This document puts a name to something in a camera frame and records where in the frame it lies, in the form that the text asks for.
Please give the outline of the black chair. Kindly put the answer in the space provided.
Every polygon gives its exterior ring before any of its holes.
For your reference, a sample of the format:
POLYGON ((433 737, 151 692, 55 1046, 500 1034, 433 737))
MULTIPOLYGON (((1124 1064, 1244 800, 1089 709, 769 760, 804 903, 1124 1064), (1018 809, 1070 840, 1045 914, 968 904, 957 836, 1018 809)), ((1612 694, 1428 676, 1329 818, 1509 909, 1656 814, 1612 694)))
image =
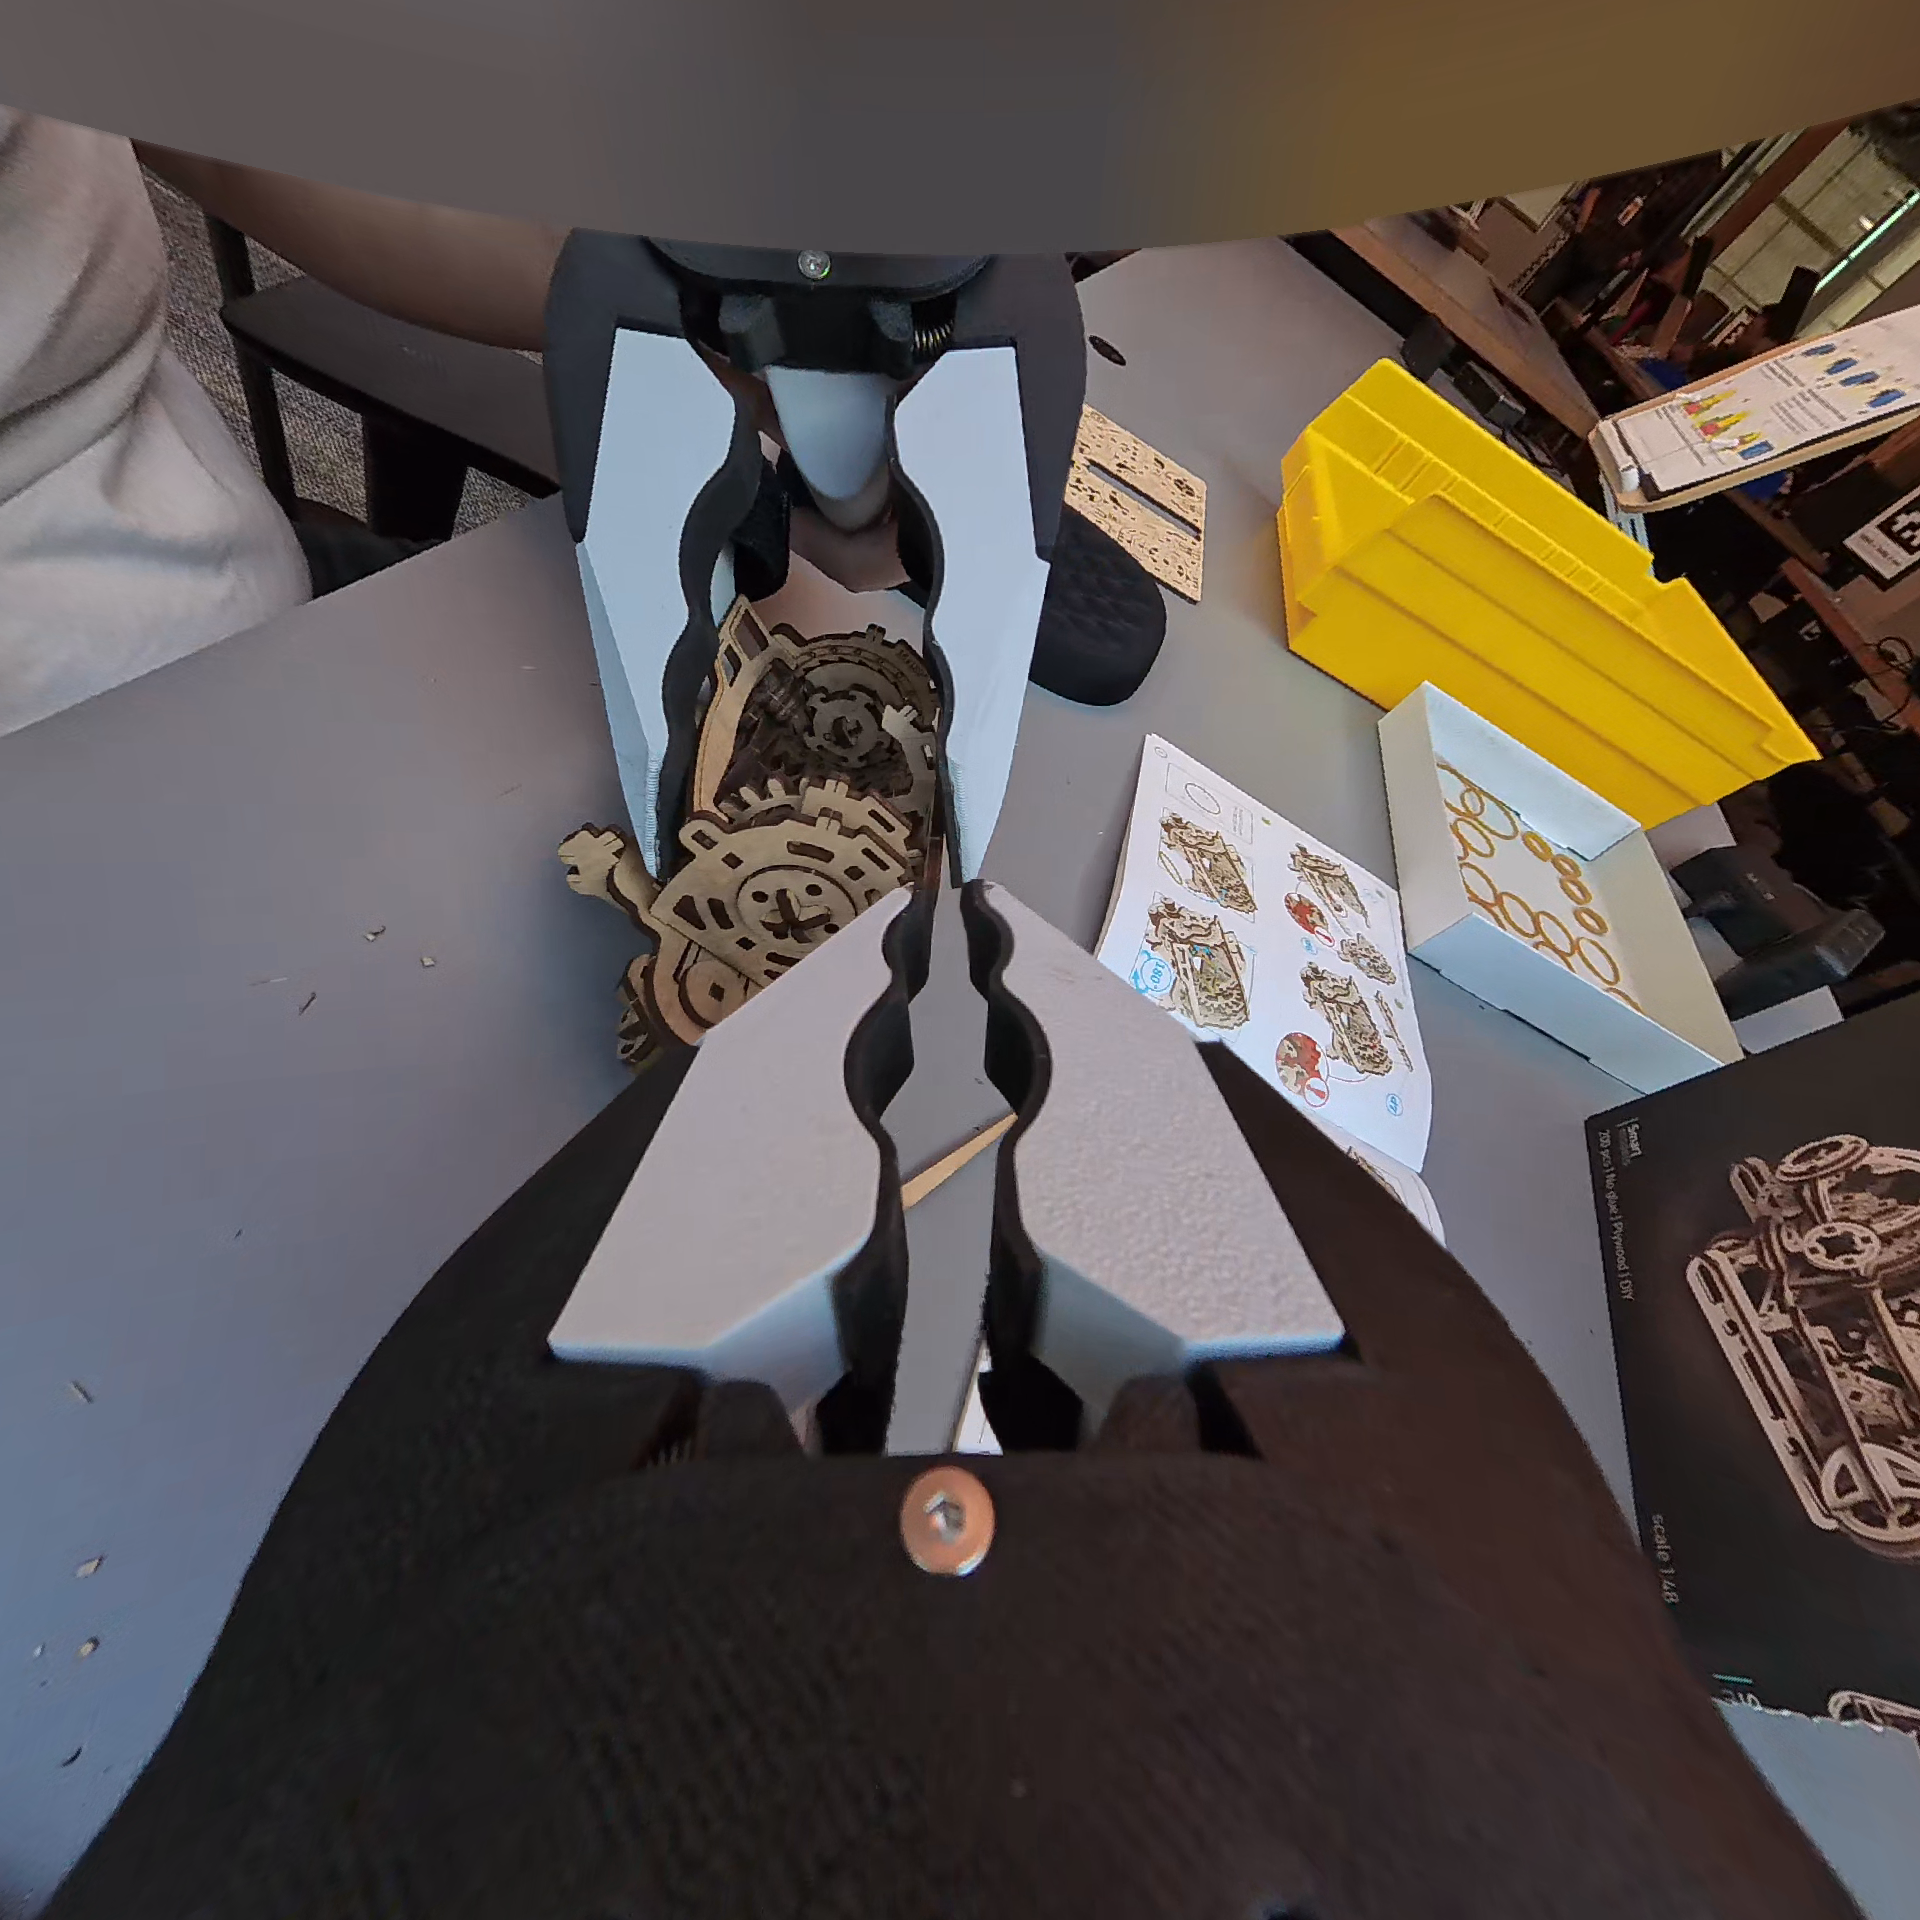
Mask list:
POLYGON ((355 414, 377 536, 450 538, 471 471, 532 499, 560 491, 537 360, 400 323, 308 276, 258 291, 245 237, 211 215, 203 229, 259 476, 288 517, 322 510, 295 493, 276 376, 355 414))

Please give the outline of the person's light grey sweater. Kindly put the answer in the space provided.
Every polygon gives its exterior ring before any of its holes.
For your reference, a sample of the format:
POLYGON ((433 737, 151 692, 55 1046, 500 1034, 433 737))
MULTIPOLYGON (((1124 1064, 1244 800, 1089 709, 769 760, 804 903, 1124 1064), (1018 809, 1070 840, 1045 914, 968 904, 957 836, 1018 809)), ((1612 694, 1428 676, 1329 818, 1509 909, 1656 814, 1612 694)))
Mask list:
POLYGON ((130 141, 1 109, 4 735, 312 597, 168 297, 130 141))

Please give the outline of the wooden mechanical model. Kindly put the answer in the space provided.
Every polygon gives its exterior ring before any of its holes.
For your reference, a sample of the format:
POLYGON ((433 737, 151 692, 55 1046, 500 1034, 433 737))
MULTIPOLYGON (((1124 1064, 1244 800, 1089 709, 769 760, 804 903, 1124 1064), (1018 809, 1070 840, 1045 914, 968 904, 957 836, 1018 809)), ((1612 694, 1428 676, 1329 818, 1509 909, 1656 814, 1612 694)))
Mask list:
POLYGON ((806 636, 737 597, 718 628, 679 862, 656 879, 618 829, 555 848, 568 888, 649 936, 620 978, 631 1070, 732 1013, 923 872, 938 818, 938 685, 871 623, 806 636))

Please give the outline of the person's left forearm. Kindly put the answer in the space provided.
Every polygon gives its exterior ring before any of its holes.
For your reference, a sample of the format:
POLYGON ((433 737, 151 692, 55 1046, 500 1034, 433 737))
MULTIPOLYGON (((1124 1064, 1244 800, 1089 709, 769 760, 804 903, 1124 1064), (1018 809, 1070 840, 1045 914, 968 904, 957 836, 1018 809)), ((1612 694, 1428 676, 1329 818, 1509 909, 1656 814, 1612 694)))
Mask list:
POLYGON ((566 230, 420 204, 135 142, 137 163, 205 215, 390 320, 511 353, 543 346, 566 230))

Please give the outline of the white instruction booklet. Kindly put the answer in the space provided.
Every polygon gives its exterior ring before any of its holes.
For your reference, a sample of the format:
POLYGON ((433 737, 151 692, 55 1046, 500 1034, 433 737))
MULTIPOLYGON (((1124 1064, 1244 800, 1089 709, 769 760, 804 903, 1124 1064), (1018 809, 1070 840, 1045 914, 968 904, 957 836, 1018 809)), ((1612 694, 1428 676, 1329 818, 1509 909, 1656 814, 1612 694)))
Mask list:
POLYGON ((1388 880, 1149 732, 1096 958, 1443 1240, 1424 1182, 1432 1075, 1388 880))

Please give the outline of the wooden workbench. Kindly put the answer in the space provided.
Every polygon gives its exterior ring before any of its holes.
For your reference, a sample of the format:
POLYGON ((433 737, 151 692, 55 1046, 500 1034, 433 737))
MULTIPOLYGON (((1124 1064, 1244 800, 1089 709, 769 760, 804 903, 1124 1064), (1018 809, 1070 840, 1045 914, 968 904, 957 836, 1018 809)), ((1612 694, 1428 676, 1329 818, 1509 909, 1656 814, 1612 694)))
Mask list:
POLYGON ((1332 229, 1329 238, 1414 300, 1476 362, 1573 439, 1586 441, 1598 426, 1594 402, 1542 318, 1467 247, 1443 245, 1404 213, 1332 229))

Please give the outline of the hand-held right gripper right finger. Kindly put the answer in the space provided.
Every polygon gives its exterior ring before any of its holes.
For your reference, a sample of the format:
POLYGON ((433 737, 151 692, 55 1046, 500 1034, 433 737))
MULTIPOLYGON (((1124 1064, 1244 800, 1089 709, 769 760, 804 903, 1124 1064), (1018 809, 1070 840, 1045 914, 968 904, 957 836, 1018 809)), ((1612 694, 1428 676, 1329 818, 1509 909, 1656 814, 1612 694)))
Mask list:
POLYGON ((996 1150, 973 1396, 1006 1454, 1073 1448, 1136 1380, 1322 1357, 1346 1329, 1211 1067, 1008 888, 961 892, 996 1150))

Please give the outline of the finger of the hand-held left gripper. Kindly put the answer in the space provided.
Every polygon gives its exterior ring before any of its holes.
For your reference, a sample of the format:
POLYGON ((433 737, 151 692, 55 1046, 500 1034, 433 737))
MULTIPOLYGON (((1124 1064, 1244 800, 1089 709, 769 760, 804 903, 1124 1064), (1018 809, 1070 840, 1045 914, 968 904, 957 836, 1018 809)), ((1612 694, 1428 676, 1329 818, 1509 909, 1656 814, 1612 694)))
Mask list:
POLYGON ((954 884, 982 877, 1022 729, 1048 564, 1013 344, 954 346, 892 407, 890 466, 923 517, 923 634, 944 676, 954 884))
POLYGON ((648 872, 666 872, 711 670, 714 581, 754 500, 754 421, 695 346, 618 329, 577 568, 620 788, 648 872))

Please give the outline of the plywood parts sheet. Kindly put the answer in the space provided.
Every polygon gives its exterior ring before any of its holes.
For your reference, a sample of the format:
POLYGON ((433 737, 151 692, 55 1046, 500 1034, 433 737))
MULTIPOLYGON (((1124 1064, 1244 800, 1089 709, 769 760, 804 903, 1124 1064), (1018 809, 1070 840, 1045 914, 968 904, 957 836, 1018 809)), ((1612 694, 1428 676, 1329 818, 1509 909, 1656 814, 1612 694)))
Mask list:
POLYGON ((1206 484, 1084 405, 1064 505, 1115 542, 1160 587, 1201 603, 1206 484))

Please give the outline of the black electronic device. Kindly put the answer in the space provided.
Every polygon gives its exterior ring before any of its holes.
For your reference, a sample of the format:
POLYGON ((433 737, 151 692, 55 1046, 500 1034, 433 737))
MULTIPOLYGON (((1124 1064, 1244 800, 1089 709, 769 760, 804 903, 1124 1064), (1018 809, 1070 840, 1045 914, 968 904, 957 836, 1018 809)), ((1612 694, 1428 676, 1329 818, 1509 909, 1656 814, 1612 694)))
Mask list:
POLYGON ((1683 912, 1710 924, 1736 965, 1716 976, 1733 1022, 1846 982, 1884 942, 1865 909, 1828 906, 1775 859, 1733 843, 1693 853, 1669 872, 1683 912))

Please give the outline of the yellow stacked plastic bins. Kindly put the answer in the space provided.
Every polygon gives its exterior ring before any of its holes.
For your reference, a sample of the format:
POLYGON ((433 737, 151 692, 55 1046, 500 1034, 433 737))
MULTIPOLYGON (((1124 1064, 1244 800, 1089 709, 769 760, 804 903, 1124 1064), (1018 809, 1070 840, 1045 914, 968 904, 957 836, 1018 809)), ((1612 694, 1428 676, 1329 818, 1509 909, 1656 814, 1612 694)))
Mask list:
POLYGON ((1394 360, 1307 422, 1276 515, 1285 640, 1432 686, 1656 829, 1819 748, 1692 585, 1394 360))

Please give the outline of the white cardboard box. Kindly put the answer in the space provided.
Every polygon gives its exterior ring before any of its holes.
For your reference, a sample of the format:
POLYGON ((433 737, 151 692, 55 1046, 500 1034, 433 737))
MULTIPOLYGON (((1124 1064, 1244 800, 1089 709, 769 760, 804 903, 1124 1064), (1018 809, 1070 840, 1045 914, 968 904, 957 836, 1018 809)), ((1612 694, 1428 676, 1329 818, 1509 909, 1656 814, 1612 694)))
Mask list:
POLYGON ((1408 954, 1636 1093, 1742 1058, 1716 984, 1643 831, 1432 685, 1378 725, 1408 954), (1639 1010, 1605 996, 1484 920, 1455 865, 1435 763, 1472 776, 1588 869, 1639 1010))

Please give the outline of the person's left hand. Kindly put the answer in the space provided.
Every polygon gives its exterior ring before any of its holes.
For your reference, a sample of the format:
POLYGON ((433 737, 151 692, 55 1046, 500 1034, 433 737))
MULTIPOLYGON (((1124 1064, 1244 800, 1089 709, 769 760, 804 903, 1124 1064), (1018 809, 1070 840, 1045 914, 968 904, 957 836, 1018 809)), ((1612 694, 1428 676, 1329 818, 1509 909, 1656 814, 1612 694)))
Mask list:
POLYGON ((785 540, 791 556, 853 595, 901 593, 909 587, 900 553, 900 520, 892 508, 847 531, 819 508, 796 503, 788 508, 785 540))

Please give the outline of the black model kit box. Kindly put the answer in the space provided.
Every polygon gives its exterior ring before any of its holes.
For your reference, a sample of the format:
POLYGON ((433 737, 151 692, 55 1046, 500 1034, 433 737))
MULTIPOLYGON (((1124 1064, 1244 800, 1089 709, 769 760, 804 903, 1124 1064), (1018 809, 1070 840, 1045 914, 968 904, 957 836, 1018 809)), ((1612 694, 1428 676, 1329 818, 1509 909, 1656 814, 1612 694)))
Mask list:
POLYGON ((1692 1666, 1915 1737, 1915 996, 1586 1146, 1637 1536, 1692 1666))

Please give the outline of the thin wooden stick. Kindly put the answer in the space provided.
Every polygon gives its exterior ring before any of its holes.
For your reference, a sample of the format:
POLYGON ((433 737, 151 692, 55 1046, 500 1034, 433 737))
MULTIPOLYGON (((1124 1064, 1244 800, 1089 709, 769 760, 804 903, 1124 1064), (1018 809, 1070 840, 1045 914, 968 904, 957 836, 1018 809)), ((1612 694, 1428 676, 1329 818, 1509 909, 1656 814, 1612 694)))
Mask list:
POLYGON ((999 1115, 986 1127, 977 1129, 973 1135, 963 1138, 954 1149, 946 1150, 938 1158, 919 1166, 901 1180, 901 1208, 911 1210, 931 1193, 939 1190, 948 1180, 960 1174, 970 1162, 973 1162, 984 1152, 991 1150, 997 1140, 1001 1140, 1008 1131, 1013 1127, 1013 1115, 999 1115))

